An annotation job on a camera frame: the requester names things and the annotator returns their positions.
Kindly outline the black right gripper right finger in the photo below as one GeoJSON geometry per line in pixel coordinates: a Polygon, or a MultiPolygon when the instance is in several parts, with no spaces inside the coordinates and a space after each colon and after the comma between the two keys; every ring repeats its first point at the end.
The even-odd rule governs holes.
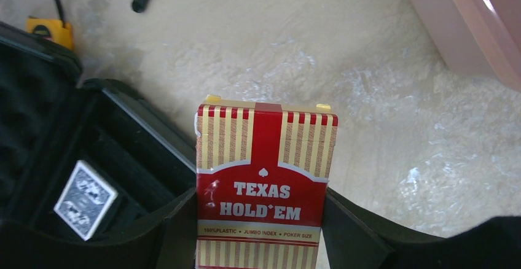
{"type": "Polygon", "coordinates": [[[520,268],[520,217],[493,217],[449,238],[422,233],[327,190],[323,235],[331,268],[520,268]]]}

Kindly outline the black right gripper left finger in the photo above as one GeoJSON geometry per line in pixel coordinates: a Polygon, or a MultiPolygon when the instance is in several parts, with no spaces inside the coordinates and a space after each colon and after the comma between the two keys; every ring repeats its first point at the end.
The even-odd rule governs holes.
{"type": "Polygon", "coordinates": [[[194,268],[194,188],[100,241],[71,242],[1,220],[1,268],[194,268]]]}

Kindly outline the blue playing card deck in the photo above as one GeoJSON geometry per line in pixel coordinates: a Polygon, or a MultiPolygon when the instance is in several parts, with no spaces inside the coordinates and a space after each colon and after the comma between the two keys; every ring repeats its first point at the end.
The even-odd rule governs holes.
{"type": "Polygon", "coordinates": [[[88,162],[78,160],[53,210],[87,241],[95,234],[117,196],[118,191],[88,162]]]}

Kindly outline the red Texas Hold'em card box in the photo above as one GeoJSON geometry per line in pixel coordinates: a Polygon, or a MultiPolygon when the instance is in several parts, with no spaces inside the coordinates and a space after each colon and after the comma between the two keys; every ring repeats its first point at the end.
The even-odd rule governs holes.
{"type": "Polygon", "coordinates": [[[197,138],[196,268],[315,268],[338,117],[207,96],[197,138]]]}

